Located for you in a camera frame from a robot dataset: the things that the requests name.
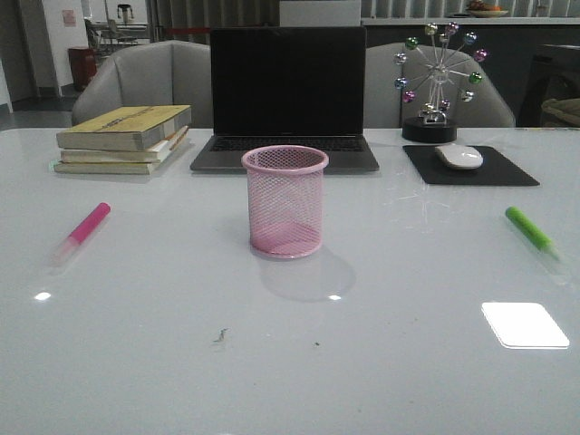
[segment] red cabinet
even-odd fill
[[[69,61],[74,89],[83,91],[97,73],[94,50],[89,47],[69,48]]]

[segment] ornament base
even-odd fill
[[[402,137],[425,143],[453,142],[457,138],[457,124],[447,120],[445,124],[425,125],[423,118],[407,118],[402,124]]]

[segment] ferris wheel ornament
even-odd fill
[[[422,86],[429,86],[429,100],[426,101],[416,117],[404,120],[402,136],[408,140],[429,143],[451,142],[457,138],[457,124],[448,117],[451,102],[443,93],[446,84],[456,85],[454,80],[467,77],[469,85],[477,85],[482,82],[483,76],[479,72],[470,74],[457,71],[455,68],[468,61],[469,58],[457,60],[454,58],[465,46],[473,45],[478,37],[473,32],[463,34],[462,44],[457,49],[450,49],[451,37],[458,33],[459,24],[446,24],[442,33],[436,24],[426,24],[425,34],[430,37],[433,46],[433,59],[430,59],[420,48],[419,39],[407,38],[405,49],[416,51],[422,59],[425,73],[419,77],[407,79],[398,77],[394,86],[401,91],[402,103],[413,102],[417,98],[417,90]],[[436,37],[439,38],[440,49],[436,45]],[[478,49],[471,57],[481,63],[488,57],[488,51]],[[394,55],[393,61],[403,66],[408,62],[407,53],[402,50]],[[459,96],[464,102],[471,102],[475,98],[475,92],[471,89],[460,89]]]

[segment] computer mouse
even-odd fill
[[[476,169],[483,164],[483,157],[473,147],[448,143],[435,147],[443,163],[453,169]]]

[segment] pink mesh pen holder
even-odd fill
[[[308,256],[322,244],[323,171],[328,156],[298,145],[251,150],[247,169],[250,244],[266,256]]]

